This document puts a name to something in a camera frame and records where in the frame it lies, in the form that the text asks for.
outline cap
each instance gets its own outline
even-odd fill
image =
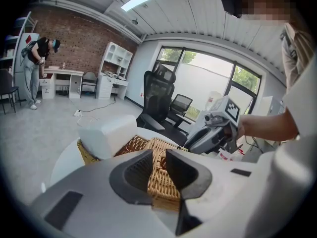
[[[59,40],[53,40],[53,48],[54,48],[55,53],[58,51],[59,45],[60,45]]]

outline window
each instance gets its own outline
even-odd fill
[[[212,93],[229,95],[241,114],[252,112],[261,82],[253,71],[234,61],[186,48],[162,47],[157,62],[176,74],[172,99],[177,94],[193,99],[187,118],[195,121],[200,111],[206,109]]]
[[[255,72],[235,65],[232,80],[225,95],[240,107],[240,114],[250,114],[257,99],[261,77]]]
[[[237,65],[232,80],[255,94],[258,93],[260,78]]]
[[[175,73],[173,97],[182,94],[193,99],[185,116],[196,120],[200,111],[205,110],[211,92],[224,95],[233,63],[188,50],[181,61]]]
[[[162,54],[159,60],[177,62],[180,57],[180,54],[182,53],[182,50],[181,49],[162,49],[161,53]]]
[[[180,58],[183,54],[182,49],[177,48],[162,48],[159,55],[158,60],[153,68],[153,71],[156,69],[156,66],[159,63],[163,64],[166,68],[171,71],[176,72],[176,68],[180,61]]]

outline gray floor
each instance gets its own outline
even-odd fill
[[[77,109],[91,110],[113,103],[83,96],[70,100],[56,96],[52,100],[42,100],[37,110],[22,104],[16,105],[15,114],[10,104],[6,104],[7,115],[0,110],[0,154],[9,183],[16,197],[29,204],[41,191],[41,183],[49,185],[55,162],[62,151],[78,137],[78,118],[73,114]],[[131,114],[137,117],[141,109],[131,102],[116,98],[116,103],[106,108],[86,113],[101,120]],[[84,126],[91,118],[81,118]]]

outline mesh chair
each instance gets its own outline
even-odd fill
[[[83,80],[82,80],[82,83],[81,83],[80,98],[81,98],[81,93],[83,92],[83,85],[94,86],[95,87],[94,95],[95,95],[95,98],[96,98],[97,84],[98,84],[98,79],[96,78],[96,76],[92,72],[87,72],[83,76]]]
[[[0,69],[0,96],[1,96],[1,102],[2,102],[2,108],[3,108],[3,112],[5,114],[5,110],[4,110],[4,104],[2,101],[2,96],[3,95],[8,95],[9,97],[9,101],[10,101],[10,105],[11,107],[13,106],[14,112],[15,111],[15,103],[13,101],[13,93],[15,91],[18,92],[18,98],[19,98],[19,102],[20,102],[20,106],[21,106],[21,101],[20,101],[20,94],[19,94],[19,87],[18,86],[12,86],[12,81],[13,81],[13,77],[12,75],[7,71],[7,69]]]
[[[167,118],[175,122],[174,127],[179,127],[179,125],[183,121],[177,115],[180,115],[182,117],[185,116],[186,111],[188,110],[192,102],[193,100],[191,98],[188,98],[181,94],[176,95],[175,99],[170,105],[170,109],[167,115]]]
[[[142,113],[137,118],[137,125],[156,131],[183,146],[187,137],[165,121],[174,92],[175,80],[176,75],[161,64],[155,72],[145,72],[144,105]]]

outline brick wall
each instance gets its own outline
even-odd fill
[[[31,17],[37,20],[34,33],[40,37],[60,40],[55,54],[50,52],[46,65],[55,65],[83,72],[91,71],[97,76],[109,42],[114,42],[135,54],[137,44],[112,27],[71,10],[53,6],[28,8]],[[103,70],[116,72],[117,66],[104,63]]]

